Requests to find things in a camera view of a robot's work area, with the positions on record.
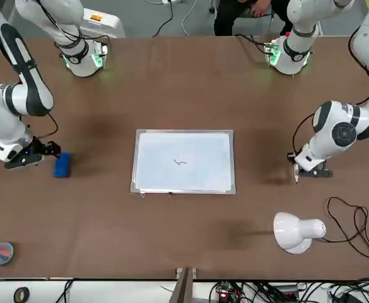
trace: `desk lamp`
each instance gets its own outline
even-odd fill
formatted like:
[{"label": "desk lamp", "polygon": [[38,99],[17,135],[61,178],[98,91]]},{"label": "desk lamp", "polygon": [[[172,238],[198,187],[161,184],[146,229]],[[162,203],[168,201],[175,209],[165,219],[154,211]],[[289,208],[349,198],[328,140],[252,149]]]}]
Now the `desk lamp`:
[{"label": "desk lamp", "polygon": [[291,213],[277,213],[274,218],[274,235],[278,245],[290,254],[304,253],[312,239],[325,235],[325,225],[318,219],[300,220]]}]

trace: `table surface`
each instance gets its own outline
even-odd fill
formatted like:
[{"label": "table surface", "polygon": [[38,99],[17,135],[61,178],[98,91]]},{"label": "table surface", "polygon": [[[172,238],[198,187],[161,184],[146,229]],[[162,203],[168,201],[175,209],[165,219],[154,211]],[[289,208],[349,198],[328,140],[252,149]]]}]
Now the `table surface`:
[{"label": "table surface", "polygon": [[[368,95],[347,38],[317,39],[294,77],[235,37],[115,40],[107,70],[90,78],[74,77],[51,40],[28,45],[56,100],[52,139],[73,162],[68,179],[52,177],[52,158],[14,171],[0,162],[0,241],[15,244],[0,277],[173,278],[185,266],[200,278],[369,277],[369,259],[348,244],[314,242],[294,256],[272,234],[287,211],[323,220],[327,237],[341,239],[326,216],[330,196],[369,209],[369,140],[329,161],[332,179],[296,185],[286,159],[297,124],[321,103]],[[14,80],[0,55],[0,83]],[[35,134],[53,128],[46,117],[25,120]],[[237,194],[131,194],[137,129],[233,129]],[[297,146],[311,135],[302,127]],[[332,210],[352,234],[353,210]]]}]

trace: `blue sponge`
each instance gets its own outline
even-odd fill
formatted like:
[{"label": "blue sponge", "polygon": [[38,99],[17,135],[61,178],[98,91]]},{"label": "blue sponge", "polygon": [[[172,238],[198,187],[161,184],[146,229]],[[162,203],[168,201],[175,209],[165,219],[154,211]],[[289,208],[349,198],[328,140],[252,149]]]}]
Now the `blue sponge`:
[{"label": "blue sponge", "polygon": [[53,177],[67,178],[69,177],[69,165],[71,162],[71,153],[61,153],[61,156],[56,159]]}]

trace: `person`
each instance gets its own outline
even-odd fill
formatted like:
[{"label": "person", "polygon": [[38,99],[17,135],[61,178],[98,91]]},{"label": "person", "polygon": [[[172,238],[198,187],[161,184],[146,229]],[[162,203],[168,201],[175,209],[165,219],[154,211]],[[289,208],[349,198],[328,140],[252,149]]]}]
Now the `person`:
[{"label": "person", "polygon": [[232,27],[235,20],[251,7],[250,14],[255,17],[264,16],[269,5],[281,20],[285,22],[281,35],[292,30],[292,22],[288,19],[286,8],[290,0],[257,0],[253,5],[252,0],[221,0],[214,24],[216,36],[232,36]]}]

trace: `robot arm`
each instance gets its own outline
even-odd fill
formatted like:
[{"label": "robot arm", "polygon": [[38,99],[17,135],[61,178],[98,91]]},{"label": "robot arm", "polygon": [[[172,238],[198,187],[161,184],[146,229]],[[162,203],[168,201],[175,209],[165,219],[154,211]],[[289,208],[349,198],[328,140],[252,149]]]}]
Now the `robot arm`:
[{"label": "robot arm", "polygon": [[[356,57],[369,70],[369,13],[353,41]],[[315,136],[295,155],[296,178],[313,171],[328,158],[350,148],[356,140],[369,138],[369,99],[361,107],[328,101],[322,104],[313,117]]]},{"label": "robot arm", "polygon": [[104,67],[107,47],[80,32],[84,15],[80,0],[16,0],[15,6],[24,19],[55,40],[76,76],[87,77]]},{"label": "robot arm", "polygon": [[0,160],[6,162],[5,167],[14,168],[37,162],[42,155],[60,154],[59,146],[42,144],[19,118],[47,115],[54,99],[23,38],[1,12],[0,50],[20,79],[12,85],[0,85]]},{"label": "robot arm", "polygon": [[290,0],[288,18],[294,24],[289,37],[273,40],[266,47],[268,62],[283,74],[297,74],[306,65],[319,34],[317,22],[349,10],[354,0]]}]

